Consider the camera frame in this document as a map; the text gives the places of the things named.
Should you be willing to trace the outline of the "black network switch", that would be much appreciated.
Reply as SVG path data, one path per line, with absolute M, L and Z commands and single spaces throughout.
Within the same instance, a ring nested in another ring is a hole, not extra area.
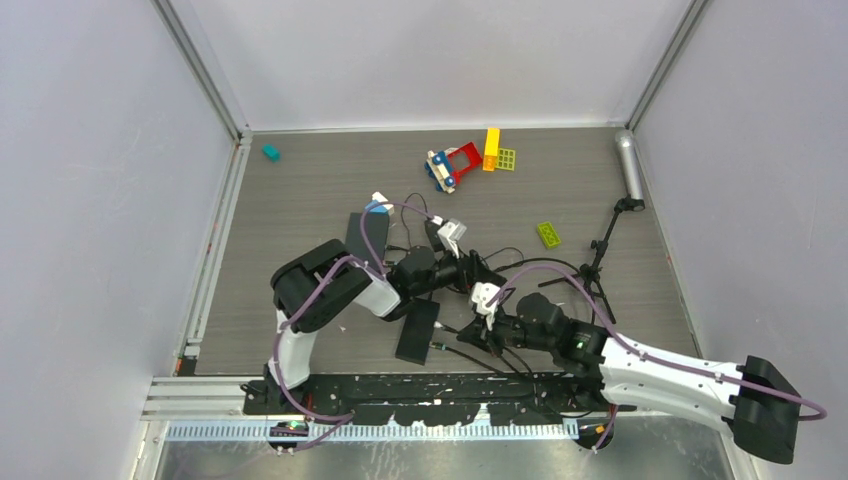
M 440 304 L 427 299 L 416 299 L 404 318 L 395 358 L 415 365 L 426 364 Z

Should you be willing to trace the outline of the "green toy brick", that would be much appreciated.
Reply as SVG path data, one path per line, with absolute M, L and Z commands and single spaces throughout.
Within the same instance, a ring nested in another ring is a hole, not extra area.
M 539 223 L 536 226 L 536 231 L 546 249 L 551 250 L 562 244 L 562 240 L 551 222 Z

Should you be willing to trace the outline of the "black mini tripod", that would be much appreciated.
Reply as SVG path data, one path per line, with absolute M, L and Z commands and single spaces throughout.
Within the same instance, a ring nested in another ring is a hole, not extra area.
M 608 252 L 610 240 L 619 217 L 625 212 L 640 212 L 644 209 L 644 200 L 636 201 L 628 195 L 618 199 L 613 206 L 612 215 L 604 236 L 601 239 L 595 239 L 590 242 L 590 249 L 593 251 L 593 258 L 590 263 L 584 263 L 577 267 L 565 260 L 548 258 L 548 261 L 565 265 L 575 272 L 575 276 L 581 280 L 584 289 L 590 297 L 592 299 L 599 299 L 602 302 L 612 324 L 616 324 L 617 320 L 601 283 L 602 262 Z

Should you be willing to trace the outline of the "blue white toy brick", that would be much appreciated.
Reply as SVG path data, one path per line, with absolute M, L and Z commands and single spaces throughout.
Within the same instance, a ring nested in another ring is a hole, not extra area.
M 377 191 L 372 194 L 371 200 L 364 208 L 364 212 L 366 214 L 384 214 L 392 216 L 394 213 L 394 205 L 390 203 L 381 192 Z

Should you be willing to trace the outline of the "silver microphone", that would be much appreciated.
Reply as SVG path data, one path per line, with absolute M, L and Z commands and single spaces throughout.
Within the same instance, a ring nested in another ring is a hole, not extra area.
M 644 192 L 635 138 L 630 131 L 619 130 L 615 134 L 614 143 L 619 155 L 627 194 L 633 200 L 643 201 Z

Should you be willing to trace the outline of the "black power adapter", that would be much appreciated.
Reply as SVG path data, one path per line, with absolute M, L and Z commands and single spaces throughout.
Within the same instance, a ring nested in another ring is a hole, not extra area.
M 438 231 L 440 230 L 440 228 L 441 228 L 440 225 L 438 225 L 438 224 L 436 224 L 436 223 L 434 223 L 430 220 L 427 220 L 427 221 L 424 222 L 424 229 L 425 229 L 426 237 L 427 237 L 427 240 L 429 242 L 430 248 L 434 252 L 442 252 L 445 249 L 445 247 L 442 244 L 441 239 L 438 235 Z

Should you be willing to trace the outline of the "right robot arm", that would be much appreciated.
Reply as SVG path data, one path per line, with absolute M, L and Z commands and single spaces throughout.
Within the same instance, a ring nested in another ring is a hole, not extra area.
M 458 340 L 491 353 L 525 348 L 550 354 L 573 377 L 571 397 L 584 410 L 656 410 L 710 427 L 762 460 L 794 460 L 798 392 L 766 359 L 748 356 L 736 364 L 650 347 L 568 317 L 539 293 L 521 298 L 513 314 L 480 300 L 471 306 L 475 317 Z

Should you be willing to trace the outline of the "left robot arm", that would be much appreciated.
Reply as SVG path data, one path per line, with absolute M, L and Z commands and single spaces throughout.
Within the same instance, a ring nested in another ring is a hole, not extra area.
M 386 322 L 406 316 L 419 298 L 448 287 L 471 297 L 477 286 L 499 289 L 506 278 L 491 270 L 480 255 L 414 247 L 380 275 L 330 240 L 280 267 L 270 280 L 277 314 L 277 337 L 267 370 L 273 379 L 268 400 L 280 412 L 298 412 L 307 398 L 303 384 L 317 332 L 349 305 L 358 305 Z

